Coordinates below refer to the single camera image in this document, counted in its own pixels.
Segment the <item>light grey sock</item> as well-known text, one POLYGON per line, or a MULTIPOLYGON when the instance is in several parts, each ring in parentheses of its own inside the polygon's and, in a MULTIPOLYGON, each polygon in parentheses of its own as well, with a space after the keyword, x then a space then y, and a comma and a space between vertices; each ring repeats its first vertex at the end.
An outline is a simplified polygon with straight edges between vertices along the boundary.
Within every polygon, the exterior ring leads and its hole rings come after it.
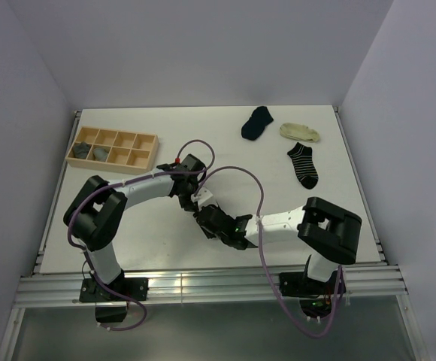
POLYGON ((92 154, 95 161, 105 162, 107 160, 109 151, 103 147, 94 147, 92 154))

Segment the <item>dark grey sock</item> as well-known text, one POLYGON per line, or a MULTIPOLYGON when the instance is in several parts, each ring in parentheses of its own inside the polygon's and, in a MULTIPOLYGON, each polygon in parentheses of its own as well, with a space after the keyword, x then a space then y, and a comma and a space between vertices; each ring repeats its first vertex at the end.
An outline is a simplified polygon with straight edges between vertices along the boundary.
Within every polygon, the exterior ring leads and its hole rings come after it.
POLYGON ((76 159, 86 159, 90 149, 91 145, 84 141, 76 143, 72 147, 73 157, 76 159))

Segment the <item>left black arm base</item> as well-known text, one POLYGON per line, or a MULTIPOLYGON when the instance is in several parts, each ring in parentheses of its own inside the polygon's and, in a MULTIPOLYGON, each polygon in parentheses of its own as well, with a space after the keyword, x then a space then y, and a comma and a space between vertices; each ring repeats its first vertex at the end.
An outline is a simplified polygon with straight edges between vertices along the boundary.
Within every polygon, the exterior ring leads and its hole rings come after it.
POLYGON ((79 303, 95 305, 95 319, 111 325, 125 320, 130 299, 145 301, 148 291, 147 278, 123 278, 108 285, 106 290, 94 278, 86 278, 81 284, 79 303))

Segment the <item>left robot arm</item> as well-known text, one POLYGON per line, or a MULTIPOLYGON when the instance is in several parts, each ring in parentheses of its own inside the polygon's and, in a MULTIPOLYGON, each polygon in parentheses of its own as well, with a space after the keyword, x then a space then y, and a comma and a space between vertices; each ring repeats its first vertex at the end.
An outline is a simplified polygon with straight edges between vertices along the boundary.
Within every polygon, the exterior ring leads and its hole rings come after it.
POLYGON ((96 289, 101 296, 115 300, 124 291, 124 271, 112 245, 124 211, 166 196, 178 197, 185 211, 197 211, 191 195, 198 189, 198 176, 205 172, 205 164, 189 154, 181 162, 159 165, 120 183, 99 176, 86 181, 65 212, 63 222, 68 235, 80 241, 75 246, 85 252, 94 275, 99 278, 96 289))

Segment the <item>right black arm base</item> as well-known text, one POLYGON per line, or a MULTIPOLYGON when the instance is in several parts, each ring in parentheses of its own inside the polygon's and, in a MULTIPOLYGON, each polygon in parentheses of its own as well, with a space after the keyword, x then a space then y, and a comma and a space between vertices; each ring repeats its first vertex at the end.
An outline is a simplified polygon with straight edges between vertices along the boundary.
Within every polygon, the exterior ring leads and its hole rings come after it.
POLYGON ((301 311, 310 318, 323 318, 332 312, 335 285, 338 285, 338 300, 342 300, 347 291, 344 277, 337 281, 337 271, 323 283, 308 278, 305 272, 279 273, 279 291, 281 296, 298 298, 301 311))

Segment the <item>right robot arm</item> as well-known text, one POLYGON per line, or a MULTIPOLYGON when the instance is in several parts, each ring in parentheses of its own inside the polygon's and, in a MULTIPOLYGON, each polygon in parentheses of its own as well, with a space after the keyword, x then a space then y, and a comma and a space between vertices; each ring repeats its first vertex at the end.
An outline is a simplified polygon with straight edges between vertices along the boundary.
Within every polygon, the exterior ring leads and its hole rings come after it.
POLYGON ((224 212, 214 196, 191 197, 197 207, 193 214, 207 238, 217 238, 236 250, 295 238, 311 248, 303 285, 311 293, 325 288, 340 265, 353 265, 359 244, 362 218, 319 197, 291 211, 257 217, 246 214, 232 217, 224 212), (259 239, 259 227, 262 239, 259 239))

